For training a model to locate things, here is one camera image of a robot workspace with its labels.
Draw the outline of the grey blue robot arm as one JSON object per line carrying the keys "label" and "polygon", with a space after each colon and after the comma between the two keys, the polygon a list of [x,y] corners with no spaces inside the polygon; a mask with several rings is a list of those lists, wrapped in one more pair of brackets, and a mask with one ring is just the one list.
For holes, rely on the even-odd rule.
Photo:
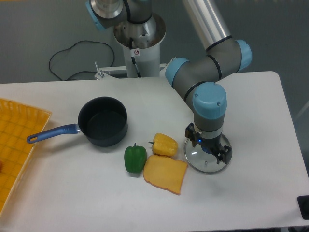
{"label": "grey blue robot arm", "polygon": [[[227,100],[217,82],[246,68],[252,51],[245,41],[233,39],[214,1],[185,0],[183,4],[206,55],[198,62],[173,59],[165,77],[193,111],[194,122],[186,128],[186,138],[192,146],[214,155],[217,163],[228,164],[232,149],[221,144]],[[113,28],[129,78],[159,75],[160,43],[166,26],[152,11],[151,1],[88,0],[85,6],[98,30]]]}

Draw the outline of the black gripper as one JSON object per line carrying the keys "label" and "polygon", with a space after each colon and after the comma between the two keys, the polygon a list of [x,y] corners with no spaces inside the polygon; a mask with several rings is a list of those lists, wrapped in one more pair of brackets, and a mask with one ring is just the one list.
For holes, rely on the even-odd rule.
{"label": "black gripper", "polygon": [[190,123],[185,129],[185,137],[191,141],[192,147],[200,145],[211,154],[217,155],[217,164],[228,164],[232,158],[232,147],[221,145],[222,133],[214,138],[203,138],[200,133],[195,132],[194,124]]}

